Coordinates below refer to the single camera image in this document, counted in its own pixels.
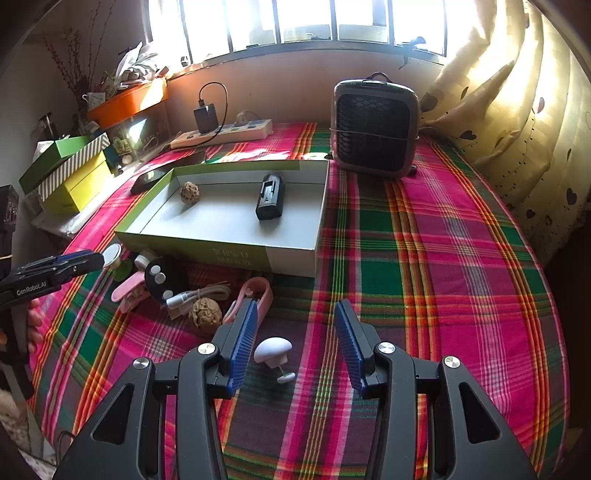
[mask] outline yellow box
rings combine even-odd
[[[82,165],[43,202],[43,209],[54,214],[80,213],[113,178],[100,152]]]

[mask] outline human hand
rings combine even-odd
[[[35,353],[37,344],[43,341],[43,335],[37,331],[43,322],[43,314],[38,310],[41,302],[39,299],[31,300],[27,315],[27,348],[29,353]],[[0,330],[0,345],[6,345],[7,337]]]

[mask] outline black cable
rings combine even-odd
[[[222,131],[223,126],[226,123],[226,116],[228,115],[228,90],[226,88],[226,86],[223,83],[220,82],[207,82],[205,85],[203,85],[201,87],[201,90],[199,90],[199,100],[201,100],[201,92],[203,91],[203,89],[207,86],[207,85],[212,85],[212,84],[216,84],[216,85],[221,85],[221,87],[223,88],[223,91],[226,92],[226,110],[223,113],[223,120],[222,120],[222,124],[219,126],[219,128],[217,129],[217,132],[215,133],[215,135],[211,138],[208,138],[207,140],[198,143],[197,145],[191,145],[191,148],[196,148],[196,147],[200,147],[201,145],[205,145],[207,142],[211,142],[211,140],[213,140],[214,138],[217,137],[217,135]]]
[[[76,436],[72,433],[72,432],[68,432],[67,430],[62,430],[60,432],[60,434],[57,436],[57,441],[56,441],[56,464],[60,464],[61,459],[63,458],[61,455],[61,441],[64,439],[64,437],[70,437],[72,440],[74,440],[76,438]]]

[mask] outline fan grille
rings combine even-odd
[[[370,95],[342,95],[336,107],[336,128],[341,130],[336,134],[337,155],[344,163],[398,171],[404,165],[409,124],[410,110],[400,100]]]

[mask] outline smartphone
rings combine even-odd
[[[178,160],[167,163],[160,167],[154,167],[153,170],[142,173],[135,181],[134,186],[131,187],[131,194],[137,195],[138,193],[146,192],[158,181],[164,177],[169,171],[177,167],[187,167],[189,165],[198,165],[203,163],[205,160],[205,150],[188,155],[187,157],[179,158]]]

